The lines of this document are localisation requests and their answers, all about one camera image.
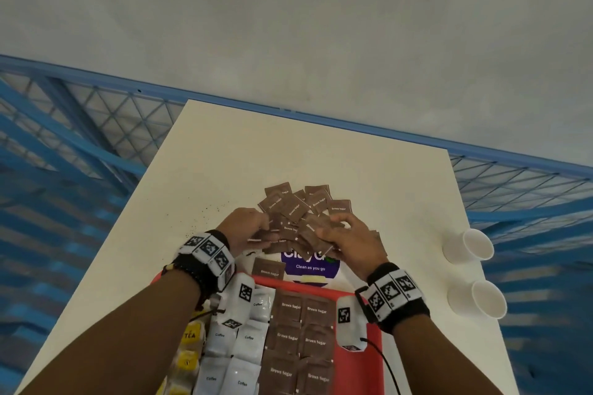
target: person's left hand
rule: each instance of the person's left hand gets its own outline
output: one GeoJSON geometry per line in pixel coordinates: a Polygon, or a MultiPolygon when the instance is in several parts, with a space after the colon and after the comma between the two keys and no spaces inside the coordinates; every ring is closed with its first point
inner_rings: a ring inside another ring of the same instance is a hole
{"type": "Polygon", "coordinates": [[[245,250],[267,249],[271,242],[280,239],[278,233],[271,233],[268,214],[255,208],[237,208],[216,228],[226,236],[233,257],[245,250]],[[248,241],[260,239],[261,242],[248,241]]]}

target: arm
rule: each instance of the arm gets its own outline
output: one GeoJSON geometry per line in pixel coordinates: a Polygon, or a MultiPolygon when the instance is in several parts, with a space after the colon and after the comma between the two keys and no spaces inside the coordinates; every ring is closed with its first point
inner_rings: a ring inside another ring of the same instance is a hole
{"type": "MultiPolygon", "coordinates": [[[[233,256],[262,249],[278,234],[267,214],[239,208],[217,228],[233,256]],[[261,242],[248,242],[256,235],[261,242]]],[[[182,271],[169,271],[91,326],[58,354],[22,395],[154,395],[200,298],[182,271]]]]}
{"type": "MultiPolygon", "coordinates": [[[[388,262],[379,240],[353,214],[335,214],[347,228],[322,228],[317,235],[337,244],[332,255],[344,261],[363,281],[388,262]]],[[[501,395],[494,384],[436,327],[430,317],[417,315],[397,324],[392,331],[414,395],[501,395]]]]}

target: paper cup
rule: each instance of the paper cup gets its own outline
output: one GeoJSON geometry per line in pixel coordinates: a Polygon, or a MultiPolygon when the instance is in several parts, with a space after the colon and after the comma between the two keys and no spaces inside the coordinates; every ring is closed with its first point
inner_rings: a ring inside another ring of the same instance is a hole
{"type": "Polygon", "coordinates": [[[463,317],[492,317],[507,315],[507,301],[500,289],[490,281],[474,281],[453,287],[447,293],[453,312],[463,317]]]}
{"type": "Polygon", "coordinates": [[[494,246],[480,230],[470,228],[449,239],[443,245],[443,255],[453,264],[486,261],[494,255],[494,246]]]}

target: red tray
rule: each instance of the red tray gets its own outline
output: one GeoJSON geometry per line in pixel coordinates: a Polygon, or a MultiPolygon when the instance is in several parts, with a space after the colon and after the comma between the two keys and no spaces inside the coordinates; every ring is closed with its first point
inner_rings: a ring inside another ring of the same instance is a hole
{"type": "MultiPolygon", "coordinates": [[[[344,295],[352,295],[348,292],[324,289],[308,284],[301,284],[291,281],[280,281],[278,279],[253,276],[256,284],[287,291],[300,292],[304,294],[317,295],[319,297],[337,300],[344,295]]],[[[152,282],[160,278],[157,275],[152,282]]],[[[382,349],[381,330],[374,324],[367,325],[367,338],[374,342],[379,349],[382,349]]],[[[368,346],[364,352],[346,351],[344,348],[334,348],[334,395],[384,395],[383,385],[383,361],[379,353],[373,347],[368,346]]]]}

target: gray wall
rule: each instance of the gray wall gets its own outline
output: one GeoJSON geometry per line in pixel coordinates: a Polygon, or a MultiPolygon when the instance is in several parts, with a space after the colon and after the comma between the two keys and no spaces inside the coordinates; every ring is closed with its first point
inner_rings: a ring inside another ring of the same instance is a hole
{"type": "Polygon", "coordinates": [[[592,0],[0,0],[0,54],[593,165],[592,0]]]}

